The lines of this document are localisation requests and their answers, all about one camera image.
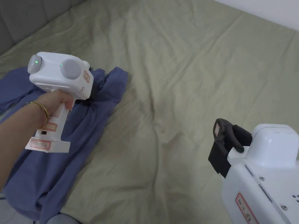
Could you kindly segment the person's left hand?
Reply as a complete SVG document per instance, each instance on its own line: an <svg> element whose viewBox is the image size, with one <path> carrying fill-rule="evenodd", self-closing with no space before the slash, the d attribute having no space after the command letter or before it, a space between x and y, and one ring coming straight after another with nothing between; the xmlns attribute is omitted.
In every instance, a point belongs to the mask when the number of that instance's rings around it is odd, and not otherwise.
<svg viewBox="0 0 299 224"><path fill-rule="evenodd" d="M54 112L58 110L61 104L65 105L67 110L72 110L74 98L69 93L62 90L55 90L41 95L37 100L32 102L38 105L49 118Z"/></svg>

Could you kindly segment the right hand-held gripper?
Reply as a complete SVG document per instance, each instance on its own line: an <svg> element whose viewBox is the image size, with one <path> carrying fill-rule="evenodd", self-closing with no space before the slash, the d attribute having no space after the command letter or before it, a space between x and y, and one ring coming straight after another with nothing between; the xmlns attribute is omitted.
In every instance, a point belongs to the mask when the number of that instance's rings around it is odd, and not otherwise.
<svg viewBox="0 0 299 224"><path fill-rule="evenodd" d="M299 137L288 125L250 133L217 118L208 160L222 177L221 198L233 224L299 223Z"/></svg>

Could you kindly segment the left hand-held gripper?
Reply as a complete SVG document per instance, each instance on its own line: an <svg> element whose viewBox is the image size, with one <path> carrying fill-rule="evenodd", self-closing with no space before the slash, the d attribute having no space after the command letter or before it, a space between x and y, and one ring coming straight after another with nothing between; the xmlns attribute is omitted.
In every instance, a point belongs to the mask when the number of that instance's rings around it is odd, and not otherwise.
<svg viewBox="0 0 299 224"><path fill-rule="evenodd" d="M27 71L30 82L46 92L62 90L71 94L74 100L87 102L97 95L90 64L78 57L39 52L30 58ZM68 112L61 104L50 116L47 125L30 138L25 148L46 153L68 153L70 142L61 140Z"/></svg>

